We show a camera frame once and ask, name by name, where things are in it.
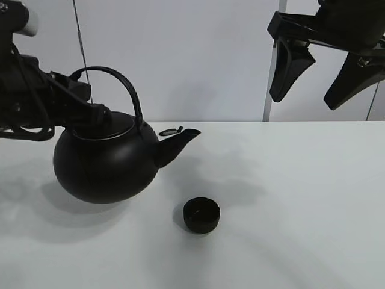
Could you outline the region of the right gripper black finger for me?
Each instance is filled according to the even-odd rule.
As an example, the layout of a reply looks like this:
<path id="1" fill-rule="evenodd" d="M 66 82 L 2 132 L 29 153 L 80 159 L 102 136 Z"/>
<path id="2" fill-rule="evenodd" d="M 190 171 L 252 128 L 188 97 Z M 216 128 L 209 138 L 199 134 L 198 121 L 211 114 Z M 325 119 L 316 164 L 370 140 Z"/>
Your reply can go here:
<path id="1" fill-rule="evenodd" d="M 276 51 L 276 66 L 269 93 L 274 102 L 280 102 L 301 74 L 315 63 L 315 59 L 307 44 L 298 45 L 284 37 L 276 40 Z"/>
<path id="2" fill-rule="evenodd" d="M 345 62 L 326 92 L 324 102 L 336 110 L 362 90 L 384 81 L 384 56 L 366 57 L 348 53 Z"/>

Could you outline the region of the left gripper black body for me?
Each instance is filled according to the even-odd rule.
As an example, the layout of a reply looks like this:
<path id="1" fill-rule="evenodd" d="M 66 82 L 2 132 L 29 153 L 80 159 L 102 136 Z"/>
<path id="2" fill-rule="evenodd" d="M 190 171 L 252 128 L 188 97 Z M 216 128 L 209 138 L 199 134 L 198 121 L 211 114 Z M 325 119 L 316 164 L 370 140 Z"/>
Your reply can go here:
<path id="1" fill-rule="evenodd" d="M 54 124 L 92 128 L 110 123 L 111 110 L 90 102 L 91 85 L 57 72 L 42 71 L 36 57 L 22 55 L 22 61 L 32 83 L 42 81 L 43 87 L 37 92 Z"/>

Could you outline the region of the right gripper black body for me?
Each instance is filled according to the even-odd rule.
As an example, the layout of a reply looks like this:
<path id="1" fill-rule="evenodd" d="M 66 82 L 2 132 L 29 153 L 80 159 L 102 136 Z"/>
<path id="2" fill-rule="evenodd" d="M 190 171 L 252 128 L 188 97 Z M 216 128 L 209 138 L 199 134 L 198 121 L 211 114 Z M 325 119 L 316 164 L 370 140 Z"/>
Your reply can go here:
<path id="1" fill-rule="evenodd" d="M 319 1 L 314 15 L 274 12 L 267 31 L 283 38 L 384 57 L 384 1 Z"/>

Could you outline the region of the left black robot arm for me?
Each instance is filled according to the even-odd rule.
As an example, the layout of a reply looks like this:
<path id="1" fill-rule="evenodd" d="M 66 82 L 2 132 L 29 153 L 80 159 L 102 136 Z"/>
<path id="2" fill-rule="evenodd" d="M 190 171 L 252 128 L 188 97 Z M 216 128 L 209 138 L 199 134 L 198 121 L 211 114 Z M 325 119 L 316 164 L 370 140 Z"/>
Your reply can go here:
<path id="1" fill-rule="evenodd" d="M 46 141 L 58 126 L 92 128 L 110 118 L 77 75 L 44 72 L 37 57 L 19 52 L 14 34 L 33 37 L 38 28 L 22 1 L 1 1 L 1 138 Z"/>

